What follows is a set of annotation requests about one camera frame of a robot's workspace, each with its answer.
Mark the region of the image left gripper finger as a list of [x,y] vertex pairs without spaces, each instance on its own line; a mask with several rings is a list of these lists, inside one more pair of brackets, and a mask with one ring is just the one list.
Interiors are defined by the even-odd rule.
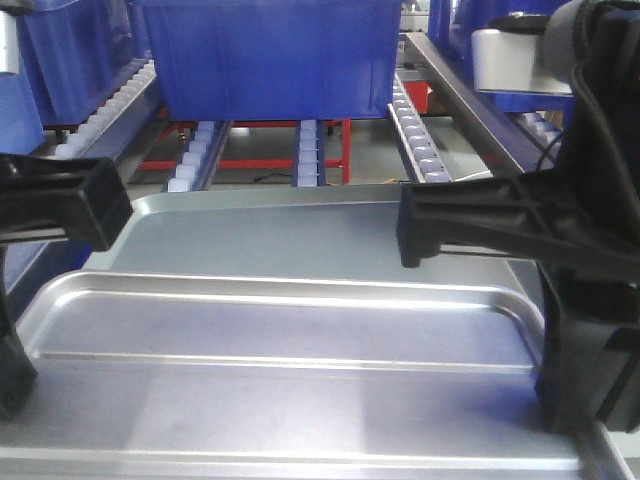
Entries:
[[10,420],[24,408],[37,371],[28,358],[9,315],[5,289],[6,247],[1,246],[1,419]]

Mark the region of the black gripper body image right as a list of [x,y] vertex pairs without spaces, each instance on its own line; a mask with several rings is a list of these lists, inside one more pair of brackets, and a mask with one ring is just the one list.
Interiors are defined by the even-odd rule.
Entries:
[[396,235],[407,268],[438,255],[444,244],[460,244],[564,267],[594,280],[639,279],[637,195],[553,170],[407,184]]

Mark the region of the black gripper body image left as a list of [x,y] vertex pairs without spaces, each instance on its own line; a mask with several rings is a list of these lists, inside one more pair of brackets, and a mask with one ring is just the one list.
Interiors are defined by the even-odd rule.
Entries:
[[109,158],[1,155],[3,244],[68,238],[106,251],[132,214]]

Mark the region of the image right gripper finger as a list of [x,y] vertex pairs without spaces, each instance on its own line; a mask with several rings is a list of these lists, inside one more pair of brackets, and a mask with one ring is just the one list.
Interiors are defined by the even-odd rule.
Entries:
[[569,434],[599,421],[639,430],[639,286],[538,267],[544,352],[535,385],[551,429]]

